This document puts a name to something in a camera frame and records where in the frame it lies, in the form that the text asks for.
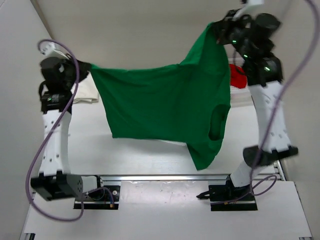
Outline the white t shirt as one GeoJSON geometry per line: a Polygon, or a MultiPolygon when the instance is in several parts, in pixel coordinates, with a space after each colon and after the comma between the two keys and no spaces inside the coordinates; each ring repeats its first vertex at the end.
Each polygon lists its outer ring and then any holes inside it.
{"type": "Polygon", "coordinates": [[[88,76],[78,84],[78,88],[73,99],[73,103],[97,103],[100,95],[95,85],[92,75],[88,76]]]}

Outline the green t shirt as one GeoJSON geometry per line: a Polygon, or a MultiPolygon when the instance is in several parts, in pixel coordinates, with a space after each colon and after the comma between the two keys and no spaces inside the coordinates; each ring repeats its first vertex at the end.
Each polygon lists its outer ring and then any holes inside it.
{"type": "Polygon", "coordinates": [[[180,63],[148,69],[102,68],[91,76],[114,138],[187,145],[197,170],[218,155],[231,108],[231,72],[212,22],[180,63]]]}

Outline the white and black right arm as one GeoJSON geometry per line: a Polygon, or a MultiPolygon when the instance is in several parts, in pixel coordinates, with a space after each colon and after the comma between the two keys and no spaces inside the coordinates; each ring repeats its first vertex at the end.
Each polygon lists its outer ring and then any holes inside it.
{"type": "Polygon", "coordinates": [[[275,161],[298,154],[286,128],[283,104],[282,63],[272,52],[271,36],[281,26],[272,14],[260,13],[238,16],[240,9],[227,12],[213,28],[217,42],[232,45],[244,60],[243,74],[252,98],[258,124],[258,144],[243,150],[243,162],[230,175],[224,193],[230,200],[238,199],[243,188],[254,176],[275,161]]]}

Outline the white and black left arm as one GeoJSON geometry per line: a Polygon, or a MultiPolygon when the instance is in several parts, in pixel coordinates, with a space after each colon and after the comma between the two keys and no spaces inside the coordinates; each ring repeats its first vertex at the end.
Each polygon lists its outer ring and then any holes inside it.
{"type": "Polygon", "coordinates": [[[105,188],[97,175],[80,176],[71,173],[68,160],[69,126],[72,118],[73,93],[76,80],[85,79],[90,64],[79,62],[77,72],[69,58],[50,56],[40,62],[44,81],[39,86],[39,98],[46,142],[38,176],[30,180],[31,187],[46,201],[76,198],[88,194],[100,200],[105,188]]]}

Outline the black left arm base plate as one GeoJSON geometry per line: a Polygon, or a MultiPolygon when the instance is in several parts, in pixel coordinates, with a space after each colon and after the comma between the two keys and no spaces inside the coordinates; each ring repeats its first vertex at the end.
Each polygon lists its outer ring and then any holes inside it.
{"type": "Polygon", "coordinates": [[[121,181],[103,175],[83,175],[82,197],[74,200],[73,208],[85,210],[118,210],[121,196],[121,181]]]}

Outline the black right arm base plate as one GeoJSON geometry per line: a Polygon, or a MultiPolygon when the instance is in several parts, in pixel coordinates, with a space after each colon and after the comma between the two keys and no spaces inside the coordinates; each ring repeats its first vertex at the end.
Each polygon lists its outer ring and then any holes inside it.
{"type": "Polygon", "coordinates": [[[209,200],[212,212],[257,211],[255,197],[250,186],[235,187],[230,179],[225,184],[211,184],[208,190],[196,196],[198,200],[209,200]]]}

